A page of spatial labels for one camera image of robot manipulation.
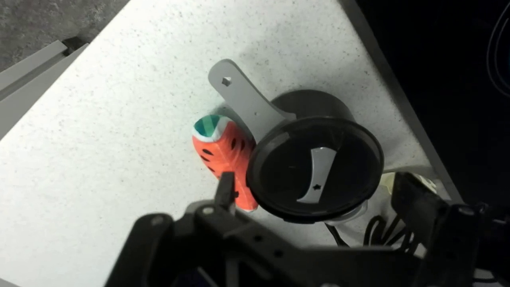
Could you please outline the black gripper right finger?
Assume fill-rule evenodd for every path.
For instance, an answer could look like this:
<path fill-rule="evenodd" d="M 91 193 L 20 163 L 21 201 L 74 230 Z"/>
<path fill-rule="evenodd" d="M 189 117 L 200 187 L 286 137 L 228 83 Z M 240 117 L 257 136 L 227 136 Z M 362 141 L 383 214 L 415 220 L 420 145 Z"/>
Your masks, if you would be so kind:
<path fill-rule="evenodd" d="M 510 211 L 455 204 L 409 172 L 397 172 L 393 208 L 426 247 L 417 287 L 510 286 Z"/>

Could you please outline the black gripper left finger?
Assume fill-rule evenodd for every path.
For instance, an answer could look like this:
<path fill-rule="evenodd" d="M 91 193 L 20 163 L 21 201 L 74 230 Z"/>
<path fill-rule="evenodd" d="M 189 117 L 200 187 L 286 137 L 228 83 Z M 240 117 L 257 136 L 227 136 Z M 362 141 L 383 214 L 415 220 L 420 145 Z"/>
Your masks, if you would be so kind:
<path fill-rule="evenodd" d="M 233 172 L 222 174 L 214 200 L 190 204 L 179 220 L 138 219 L 106 287 L 256 287 L 256 270 L 235 238 L 235 184 Z"/>

